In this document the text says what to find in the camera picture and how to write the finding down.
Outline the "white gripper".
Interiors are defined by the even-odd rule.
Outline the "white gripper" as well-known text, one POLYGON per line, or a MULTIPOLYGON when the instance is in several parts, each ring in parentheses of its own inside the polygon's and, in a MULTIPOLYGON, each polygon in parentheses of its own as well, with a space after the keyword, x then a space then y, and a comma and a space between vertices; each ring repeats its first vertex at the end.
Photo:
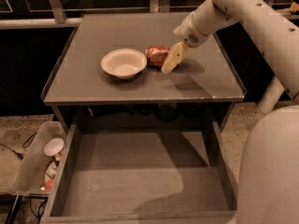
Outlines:
POLYGON ((180 26, 174 31, 174 35, 181 41, 174 44, 161 68, 164 74, 172 72, 188 55, 189 48, 197 48, 208 40, 207 35, 203 35, 197 30, 193 22, 192 12, 188 15, 180 26))

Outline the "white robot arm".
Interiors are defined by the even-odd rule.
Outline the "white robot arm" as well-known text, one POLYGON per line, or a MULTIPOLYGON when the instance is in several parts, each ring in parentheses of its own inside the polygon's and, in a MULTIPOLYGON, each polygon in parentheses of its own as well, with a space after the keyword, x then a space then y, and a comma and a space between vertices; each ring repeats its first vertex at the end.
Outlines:
MULTIPOLYGON (((221 28, 240 22, 289 97, 299 96, 299 29, 263 0, 206 0, 174 34, 170 73, 221 28)), ((277 109, 252 128, 239 174, 237 224, 299 224, 299 109, 277 109)))

